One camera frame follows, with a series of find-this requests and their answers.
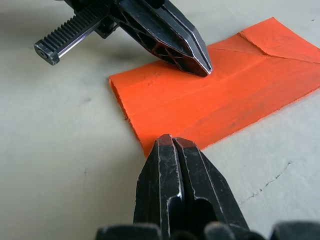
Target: orange foam sheet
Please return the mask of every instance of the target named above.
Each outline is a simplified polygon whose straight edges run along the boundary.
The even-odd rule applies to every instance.
[[[275,18],[208,51],[205,78],[162,61],[110,77],[145,155],[167,133],[203,149],[320,87],[320,49]]]

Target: gray concrete floor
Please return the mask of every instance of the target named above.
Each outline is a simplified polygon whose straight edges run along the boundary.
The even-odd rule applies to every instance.
[[[207,44],[276,17],[320,47],[318,0],[173,0]],[[118,29],[51,67],[33,44],[72,14],[64,2],[0,2],[0,239],[93,239],[131,223],[140,145],[108,76],[156,60]],[[320,92],[207,148],[249,226],[320,220]]]

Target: orange rubber sheet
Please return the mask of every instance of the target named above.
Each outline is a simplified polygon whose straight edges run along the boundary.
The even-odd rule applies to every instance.
[[[320,49],[275,18],[208,46],[205,78],[157,61],[110,77],[147,156],[170,133],[203,149],[320,87]]]

